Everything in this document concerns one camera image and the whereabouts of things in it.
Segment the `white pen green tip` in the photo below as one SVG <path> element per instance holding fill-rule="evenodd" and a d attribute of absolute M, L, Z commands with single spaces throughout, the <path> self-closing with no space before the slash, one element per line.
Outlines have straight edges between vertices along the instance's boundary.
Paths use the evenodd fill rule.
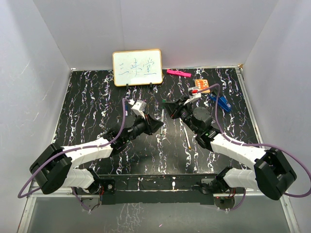
<path fill-rule="evenodd" d="M 160 128 L 160 134 L 162 135 L 163 134 L 163 125 L 164 125 L 164 109 L 162 108 L 162 111 L 161 111 L 161 122 L 163 123 L 161 128 Z"/>

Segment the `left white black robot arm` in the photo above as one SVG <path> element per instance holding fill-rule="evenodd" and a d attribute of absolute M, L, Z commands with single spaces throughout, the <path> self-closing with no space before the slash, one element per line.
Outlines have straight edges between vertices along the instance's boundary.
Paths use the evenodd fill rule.
<path fill-rule="evenodd" d="M 106 159 L 122 152 L 127 144 L 141 134 L 153 135 L 163 122 L 150 115 L 127 116 L 124 124 L 116 124 L 101 138 L 75 146 L 50 144 L 30 167 L 43 194 L 61 187 L 82 188 L 87 193 L 100 190 L 99 177 L 89 168 L 79 166 L 94 160 Z"/>

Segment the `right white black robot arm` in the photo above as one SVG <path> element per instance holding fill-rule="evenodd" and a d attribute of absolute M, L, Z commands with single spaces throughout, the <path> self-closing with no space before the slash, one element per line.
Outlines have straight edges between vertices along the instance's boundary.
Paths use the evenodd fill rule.
<path fill-rule="evenodd" d="M 162 105 L 170 118 L 181 119 L 196 134 L 195 139 L 202 148 L 247 166 L 247 169 L 226 167 L 209 184 L 211 190 L 226 193 L 236 187 L 252 188 L 272 200 L 279 200 L 296 180 L 296 173 L 279 149 L 248 147 L 222 134 L 212 126 L 212 116 L 208 109 L 192 108 L 188 98 L 163 102 Z"/>

